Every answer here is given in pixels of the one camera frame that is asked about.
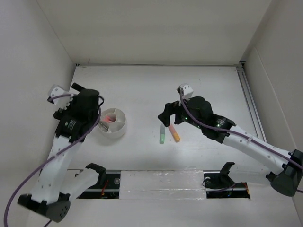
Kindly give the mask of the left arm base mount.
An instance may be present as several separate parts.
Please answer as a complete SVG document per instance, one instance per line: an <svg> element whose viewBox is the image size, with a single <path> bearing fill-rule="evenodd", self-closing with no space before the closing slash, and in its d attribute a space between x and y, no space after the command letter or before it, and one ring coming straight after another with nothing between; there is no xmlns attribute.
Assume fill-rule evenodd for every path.
<svg viewBox="0 0 303 227"><path fill-rule="evenodd" d="M89 187L78 199L119 199L121 171L107 170L106 178Z"/></svg>

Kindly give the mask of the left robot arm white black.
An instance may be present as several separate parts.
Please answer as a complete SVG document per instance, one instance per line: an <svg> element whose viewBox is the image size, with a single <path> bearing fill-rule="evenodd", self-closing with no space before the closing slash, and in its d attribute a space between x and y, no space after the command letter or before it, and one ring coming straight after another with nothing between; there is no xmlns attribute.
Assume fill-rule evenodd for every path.
<svg viewBox="0 0 303 227"><path fill-rule="evenodd" d="M76 176L65 179L69 165L86 136L96 127L101 117L104 98L97 90L73 83L76 94L54 85L47 99L58 105L53 117L59 121L53 145L46 162L36 169L36 184L27 194L18 198L18 204L50 221L59 223L67 215L71 201L89 187L106 183L106 170L94 163L88 164Z"/></svg>

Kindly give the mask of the black handled scissors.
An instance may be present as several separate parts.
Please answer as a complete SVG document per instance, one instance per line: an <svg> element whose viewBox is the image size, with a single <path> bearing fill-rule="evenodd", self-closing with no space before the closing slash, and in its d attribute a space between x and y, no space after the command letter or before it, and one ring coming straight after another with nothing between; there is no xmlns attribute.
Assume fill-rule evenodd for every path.
<svg viewBox="0 0 303 227"><path fill-rule="evenodd" d="M102 126L103 128L105 128L106 130L108 130L108 125L106 123L104 123L103 121L99 122L99 125Z"/></svg>

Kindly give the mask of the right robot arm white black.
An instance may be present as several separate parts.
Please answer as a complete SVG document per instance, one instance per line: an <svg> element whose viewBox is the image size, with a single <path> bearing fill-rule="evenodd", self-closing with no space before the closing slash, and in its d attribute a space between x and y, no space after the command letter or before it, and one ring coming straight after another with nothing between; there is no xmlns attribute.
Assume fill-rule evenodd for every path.
<svg viewBox="0 0 303 227"><path fill-rule="evenodd" d="M211 104L200 96L166 103L158 119L169 127L172 115L175 115L175 124L189 123L199 128L207 138L239 150L265 165L270 170L266 178L271 187L280 194L293 197L298 192L303 177L301 151L275 148L254 137L232 120L214 114Z"/></svg>

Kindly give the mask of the thin red pen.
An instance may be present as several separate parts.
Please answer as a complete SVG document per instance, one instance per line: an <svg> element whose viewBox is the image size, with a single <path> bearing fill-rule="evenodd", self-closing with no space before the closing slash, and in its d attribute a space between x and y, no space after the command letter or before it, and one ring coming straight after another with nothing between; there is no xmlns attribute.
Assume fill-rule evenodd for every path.
<svg viewBox="0 0 303 227"><path fill-rule="evenodd" d="M115 121L116 121L116 117L105 116L105 117L103 118L103 121L104 121L104 122L108 122L108 123L112 123L112 122L115 122Z"/></svg>

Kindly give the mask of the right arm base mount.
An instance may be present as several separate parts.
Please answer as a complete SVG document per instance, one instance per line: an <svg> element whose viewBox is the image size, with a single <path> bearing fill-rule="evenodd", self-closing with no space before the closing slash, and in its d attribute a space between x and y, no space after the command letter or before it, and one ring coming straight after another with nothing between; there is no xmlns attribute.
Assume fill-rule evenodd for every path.
<svg viewBox="0 0 303 227"><path fill-rule="evenodd" d="M227 162L221 170L204 171L202 186L205 187L207 199L249 199L250 193L246 182L234 182L230 177L230 169L234 162Z"/></svg>

